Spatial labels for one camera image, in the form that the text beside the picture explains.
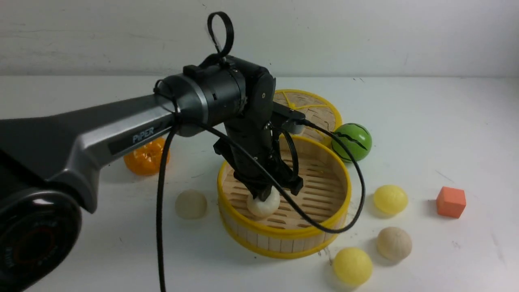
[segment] watermelon toy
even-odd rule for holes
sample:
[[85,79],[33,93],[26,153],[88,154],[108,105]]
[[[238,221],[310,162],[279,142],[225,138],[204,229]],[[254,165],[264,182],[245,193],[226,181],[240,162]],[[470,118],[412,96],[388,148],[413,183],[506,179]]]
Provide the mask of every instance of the watermelon toy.
[[[356,161],[364,159],[371,150],[371,135],[363,126],[355,123],[348,123],[338,127],[334,134],[346,145]],[[332,150],[344,162],[351,162],[348,153],[337,143],[332,140]]]

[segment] yellow steamer rim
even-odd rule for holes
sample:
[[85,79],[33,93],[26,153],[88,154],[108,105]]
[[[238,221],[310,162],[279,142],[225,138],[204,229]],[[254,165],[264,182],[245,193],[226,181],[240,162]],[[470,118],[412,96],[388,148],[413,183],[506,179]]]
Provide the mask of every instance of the yellow steamer rim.
[[[306,119],[328,131],[335,131],[343,124],[337,109],[326,99],[311,92],[297,89],[279,89],[274,93],[274,101],[305,114]],[[305,127],[298,136],[307,137],[329,147],[332,139],[325,134]]]
[[[290,195],[291,198],[323,226],[343,227],[351,199],[350,177],[344,163],[330,149],[312,139],[296,136],[293,140],[304,186],[297,196]],[[280,149],[281,157],[292,167],[283,137],[280,137]],[[283,197],[274,214],[256,220],[247,209],[250,192],[233,173],[231,166],[224,162],[217,180],[218,208],[229,235],[245,248],[267,257],[294,259],[322,250],[337,237],[311,226]]]

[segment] white wall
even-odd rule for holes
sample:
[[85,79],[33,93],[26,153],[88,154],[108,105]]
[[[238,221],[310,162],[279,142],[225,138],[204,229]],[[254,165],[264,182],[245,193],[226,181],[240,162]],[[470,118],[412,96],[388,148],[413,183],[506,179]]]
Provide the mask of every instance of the white wall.
[[278,76],[519,76],[518,0],[0,0],[0,74],[175,73],[216,10]]

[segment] robotic arm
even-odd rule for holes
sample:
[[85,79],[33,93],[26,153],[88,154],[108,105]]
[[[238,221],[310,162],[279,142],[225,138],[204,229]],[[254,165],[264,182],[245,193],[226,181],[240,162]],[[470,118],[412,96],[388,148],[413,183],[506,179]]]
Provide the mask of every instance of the robotic arm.
[[[229,138],[297,194],[303,181],[278,159],[278,138],[281,129],[301,131],[297,122],[305,117],[273,102],[275,84],[266,68],[227,56],[225,62],[184,67],[158,82],[152,95],[1,120],[0,291],[26,289],[68,255],[80,232],[80,208],[97,208],[103,166],[172,127],[184,137],[202,131],[184,121],[224,123]],[[254,198],[269,196],[272,185],[240,152],[221,140],[214,149]]]

